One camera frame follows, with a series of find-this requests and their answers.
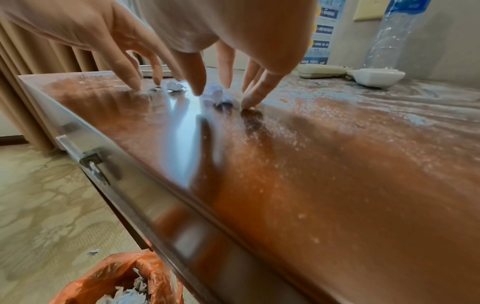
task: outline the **light switch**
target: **light switch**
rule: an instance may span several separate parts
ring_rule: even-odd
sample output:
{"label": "light switch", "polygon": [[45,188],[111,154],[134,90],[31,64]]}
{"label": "light switch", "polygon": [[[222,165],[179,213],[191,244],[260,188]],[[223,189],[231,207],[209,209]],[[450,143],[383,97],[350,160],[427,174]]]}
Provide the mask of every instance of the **light switch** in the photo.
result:
{"label": "light switch", "polygon": [[359,0],[353,21],[382,19],[390,0]]}

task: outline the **person's left hand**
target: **person's left hand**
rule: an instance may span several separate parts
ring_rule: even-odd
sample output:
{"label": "person's left hand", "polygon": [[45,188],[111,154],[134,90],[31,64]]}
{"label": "person's left hand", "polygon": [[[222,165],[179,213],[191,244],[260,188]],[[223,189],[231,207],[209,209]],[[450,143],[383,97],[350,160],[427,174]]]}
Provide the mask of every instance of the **person's left hand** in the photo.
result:
{"label": "person's left hand", "polygon": [[160,85],[163,77],[158,57],[177,80],[183,79],[158,36],[115,0],[0,0],[0,11],[33,33],[99,52],[108,67],[134,90],[140,89],[142,74],[138,61],[127,53],[130,50],[150,61],[155,84]]}

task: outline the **curtain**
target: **curtain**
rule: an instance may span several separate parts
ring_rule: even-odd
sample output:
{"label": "curtain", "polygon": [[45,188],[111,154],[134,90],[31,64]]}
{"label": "curtain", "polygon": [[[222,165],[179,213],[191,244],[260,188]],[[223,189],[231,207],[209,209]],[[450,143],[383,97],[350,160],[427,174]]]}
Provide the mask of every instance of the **curtain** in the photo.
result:
{"label": "curtain", "polygon": [[0,14],[0,110],[35,148],[57,147],[55,129],[17,75],[109,70],[100,55],[45,39]]}

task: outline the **beige floor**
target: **beige floor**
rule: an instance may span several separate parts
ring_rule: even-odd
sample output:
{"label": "beige floor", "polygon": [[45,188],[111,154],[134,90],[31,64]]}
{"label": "beige floor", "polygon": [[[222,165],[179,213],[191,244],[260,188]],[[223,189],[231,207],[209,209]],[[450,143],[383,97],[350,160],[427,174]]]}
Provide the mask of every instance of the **beige floor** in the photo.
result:
{"label": "beige floor", "polygon": [[66,155],[0,147],[0,303],[48,303],[107,255],[133,250],[137,244]]}

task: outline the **blue bottle label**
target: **blue bottle label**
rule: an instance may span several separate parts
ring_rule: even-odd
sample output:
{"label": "blue bottle label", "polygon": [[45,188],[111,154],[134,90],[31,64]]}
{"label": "blue bottle label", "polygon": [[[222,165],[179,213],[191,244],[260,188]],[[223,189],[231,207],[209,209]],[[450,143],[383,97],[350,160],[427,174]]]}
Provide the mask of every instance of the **blue bottle label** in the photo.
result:
{"label": "blue bottle label", "polygon": [[391,0],[385,11],[385,16],[397,13],[421,14],[425,12],[429,4],[430,0]]}

